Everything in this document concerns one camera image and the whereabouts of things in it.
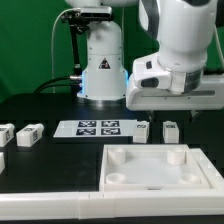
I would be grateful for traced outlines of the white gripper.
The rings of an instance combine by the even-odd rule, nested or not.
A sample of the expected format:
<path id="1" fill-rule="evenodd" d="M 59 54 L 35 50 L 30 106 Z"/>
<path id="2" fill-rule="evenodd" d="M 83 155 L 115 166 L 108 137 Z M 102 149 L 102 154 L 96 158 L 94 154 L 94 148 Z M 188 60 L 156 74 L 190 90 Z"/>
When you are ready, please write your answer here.
<path id="1" fill-rule="evenodd" d="M 126 106 L 132 111 L 219 110 L 224 108 L 224 74 L 205 75 L 188 93 L 169 91 L 171 74 L 164 71 L 154 53 L 136 59 L 126 91 Z"/>

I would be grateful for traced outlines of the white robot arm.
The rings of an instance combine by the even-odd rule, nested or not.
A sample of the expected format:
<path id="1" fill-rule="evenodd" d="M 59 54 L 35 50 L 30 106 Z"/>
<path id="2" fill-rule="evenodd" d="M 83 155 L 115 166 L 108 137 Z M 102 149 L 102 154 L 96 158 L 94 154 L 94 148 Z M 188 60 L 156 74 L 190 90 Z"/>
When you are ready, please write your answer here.
<path id="1" fill-rule="evenodd" d="M 87 33 L 82 101 L 124 100 L 132 111 L 214 110 L 224 107 L 224 75 L 206 75 L 207 48 L 224 0 L 65 0 Z M 142 29 L 159 50 L 124 69 L 121 28 L 114 7 L 138 7 Z"/>

